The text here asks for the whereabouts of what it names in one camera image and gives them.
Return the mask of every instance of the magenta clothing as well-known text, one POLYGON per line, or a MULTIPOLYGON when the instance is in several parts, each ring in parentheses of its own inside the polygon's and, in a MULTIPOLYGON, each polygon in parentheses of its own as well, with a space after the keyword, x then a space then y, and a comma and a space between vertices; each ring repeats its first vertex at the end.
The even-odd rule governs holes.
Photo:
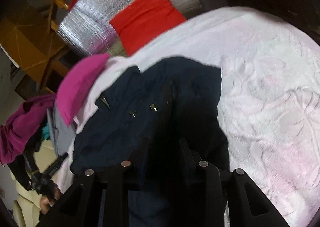
POLYGON ((28 140, 36 133, 52 108, 55 94, 37 96, 21 104, 10 116, 6 125, 0 126, 0 162, 11 163, 21 155, 28 140))

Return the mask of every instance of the finger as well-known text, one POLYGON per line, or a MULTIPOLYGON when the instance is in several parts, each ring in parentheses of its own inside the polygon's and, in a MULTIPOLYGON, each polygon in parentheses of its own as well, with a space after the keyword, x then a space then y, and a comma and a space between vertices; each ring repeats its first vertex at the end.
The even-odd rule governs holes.
POLYGON ((54 192, 54 199, 55 200, 59 200, 61 197, 62 193, 60 192, 60 190, 57 188, 54 192))
POLYGON ((52 207, 54 206, 55 200, 49 200, 49 205, 52 207))
POLYGON ((50 201, 47 197, 42 197, 40 200, 41 212, 45 215, 50 210, 50 201))

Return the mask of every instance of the navy jacket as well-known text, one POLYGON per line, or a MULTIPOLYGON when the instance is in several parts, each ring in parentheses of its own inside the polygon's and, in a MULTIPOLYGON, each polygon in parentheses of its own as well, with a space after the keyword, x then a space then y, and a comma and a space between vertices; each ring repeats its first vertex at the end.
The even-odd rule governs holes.
MULTIPOLYGON (((164 59, 143 73, 127 69, 96 100, 99 109, 76 136, 71 171, 102 171, 128 160, 144 137, 153 141, 148 172, 155 177, 168 176, 163 161, 174 164, 180 138, 203 160, 229 170, 228 141, 217 121, 220 95, 220 69, 184 57, 164 59)), ((146 184, 145 193, 129 192, 132 226, 165 225, 168 201, 157 189, 146 184)))

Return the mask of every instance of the bed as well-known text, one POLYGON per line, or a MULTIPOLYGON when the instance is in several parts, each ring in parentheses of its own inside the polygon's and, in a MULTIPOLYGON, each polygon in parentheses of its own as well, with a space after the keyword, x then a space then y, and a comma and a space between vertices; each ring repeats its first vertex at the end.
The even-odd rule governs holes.
POLYGON ((218 120, 229 141, 230 170, 243 168, 291 227, 307 226, 320 206, 320 47, 254 9, 202 14, 129 58, 109 59, 76 117, 77 131, 128 67, 143 72, 170 56, 221 67, 218 120))

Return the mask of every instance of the metal snap button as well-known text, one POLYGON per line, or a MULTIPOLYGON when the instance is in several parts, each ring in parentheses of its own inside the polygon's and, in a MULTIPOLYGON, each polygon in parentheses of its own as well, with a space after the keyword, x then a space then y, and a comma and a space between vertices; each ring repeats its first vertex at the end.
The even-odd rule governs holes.
POLYGON ((131 162, 129 160, 124 160, 121 162, 121 166, 123 167, 128 167, 131 165, 131 162))
POLYGON ((88 169, 88 170, 86 170, 86 171, 84 172, 84 174, 85 174, 86 176, 91 176, 91 175, 93 175, 93 173, 94 173, 94 171, 93 171, 92 169, 88 169))
POLYGON ((151 105, 150 105, 150 109, 152 110, 152 111, 157 111, 158 110, 158 107, 157 107, 157 104, 156 103, 152 103, 151 105))
POLYGON ((133 110, 133 111, 130 111, 129 114, 132 116, 132 117, 136 117, 136 110, 133 110))

